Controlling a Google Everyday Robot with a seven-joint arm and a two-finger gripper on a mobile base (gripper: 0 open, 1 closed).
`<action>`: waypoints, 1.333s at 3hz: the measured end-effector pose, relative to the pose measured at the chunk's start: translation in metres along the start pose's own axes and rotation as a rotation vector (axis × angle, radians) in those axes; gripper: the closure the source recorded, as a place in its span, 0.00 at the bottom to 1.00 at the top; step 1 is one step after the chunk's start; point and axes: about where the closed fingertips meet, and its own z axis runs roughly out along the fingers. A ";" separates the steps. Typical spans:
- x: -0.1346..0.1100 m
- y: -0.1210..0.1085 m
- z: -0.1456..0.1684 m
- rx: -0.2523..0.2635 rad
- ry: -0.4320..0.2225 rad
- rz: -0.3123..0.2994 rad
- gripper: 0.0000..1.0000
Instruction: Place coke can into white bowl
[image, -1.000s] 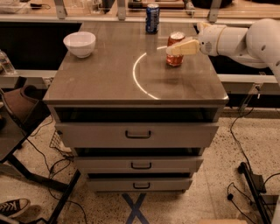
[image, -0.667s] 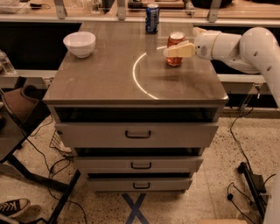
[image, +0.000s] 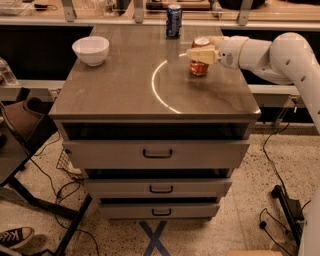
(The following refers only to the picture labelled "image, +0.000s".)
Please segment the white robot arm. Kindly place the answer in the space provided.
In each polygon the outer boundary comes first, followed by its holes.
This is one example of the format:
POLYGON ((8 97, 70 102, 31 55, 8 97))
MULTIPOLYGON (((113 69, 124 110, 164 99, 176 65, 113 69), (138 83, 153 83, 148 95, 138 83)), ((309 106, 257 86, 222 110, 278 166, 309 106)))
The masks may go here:
MULTIPOLYGON (((212 36, 211 44, 186 52, 189 59, 221 63, 231 69, 248 70, 275 84, 293 84, 320 132, 320 64, 304 37, 287 32, 272 41, 243 36, 212 36)), ((288 198, 276 186, 273 195, 283 207, 291 231, 299 247, 298 256, 319 256, 320 252, 320 189, 312 196, 307 213, 296 214, 288 198)))

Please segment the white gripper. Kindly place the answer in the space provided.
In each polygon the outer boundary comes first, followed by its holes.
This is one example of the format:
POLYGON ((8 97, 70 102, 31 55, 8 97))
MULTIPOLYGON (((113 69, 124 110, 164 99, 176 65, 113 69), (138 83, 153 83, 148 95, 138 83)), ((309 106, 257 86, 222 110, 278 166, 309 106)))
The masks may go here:
POLYGON ((239 69, 239 58, 248 37, 243 36, 209 36, 212 45, 201 48, 191 48, 186 51, 186 55, 193 61, 205 64, 220 63, 230 69, 239 69))

